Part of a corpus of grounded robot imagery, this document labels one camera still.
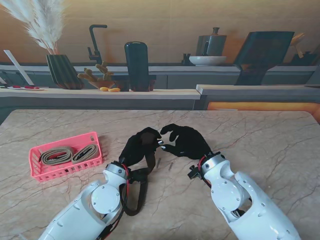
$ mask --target kettle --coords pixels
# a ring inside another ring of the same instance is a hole
[[[219,35],[220,27],[214,27],[211,35],[199,36],[196,56],[221,56],[225,47],[227,35]]]

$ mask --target faucet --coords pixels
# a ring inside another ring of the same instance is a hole
[[[93,24],[89,27],[90,30],[90,35],[92,38],[92,42],[93,42],[93,47],[94,47],[94,55],[92,55],[91,49],[88,46],[88,51],[89,51],[89,59],[90,60],[96,60],[96,62],[98,64],[102,64],[102,59],[101,59],[101,54],[98,50],[98,46],[97,46],[97,42],[96,42],[96,38],[94,35],[94,28],[104,28],[106,29],[108,26],[107,25],[101,25],[101,24]]]

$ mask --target black glove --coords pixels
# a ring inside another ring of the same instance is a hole
[[[189,126],[178,126],[174,123],[162,128],[161,134],[170,134],[170,142],[175,139],[175,146],[165,144],[161,148],[177,157],[188,157],[198,160],[204,155],[211,153],[211,149],[204,137],[197,130]]]
[[[155,151],[156,148],[159,147],[157,139],[161,138],[162,137],[157,130],[151,127],[143,129],[128,139],[121,155],[119,156],[119,163],[130,167],[139,163],[145,156],[148,167],[153,169],[153,165],[156,164],[156,160],[154,160],[153,163]]]

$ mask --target kitchen backsplash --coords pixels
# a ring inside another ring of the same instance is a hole
[[[102,59],[125,63],[124,45],[141,41],[148,46],[149,62],[177,63],[183,53],[196,53],[198,36],[212,27],[227,35],[223,56],[232,63],[246,36],[254,31],[305,33],[302,51],[320,44],[319,0],[65,0],[65,28],[58,47],[72,62],[89,62],[92,46],[89,26],[94,30]],[[9,49],[19,62],[46,62],[46,50],[24,32],[20,21],[0,11],[0,62],[9,61]],[[290,47],[285,62],[295,54]]]

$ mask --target pink basket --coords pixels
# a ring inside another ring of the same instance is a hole
[[[72,147],[74,150],[79,151],[89,144],[96,144],[99,149],[99,156],[87,161],[77,164],[66,162],[59,165],[45,165],[39,162],[41,153],[45,151],[62,146]],[[59,141],[54,141],[40,146],[35,146],[30,149],[29,163],[31,168],[31,177],[37,179],[39,182],[45,182],[50,179],[59,178],[67,174],[79,172],[83,169],[92,168],[103,163],[101,149],[98,141],[98,135],[95,131],[85,133],[78,136],[69,137]]]

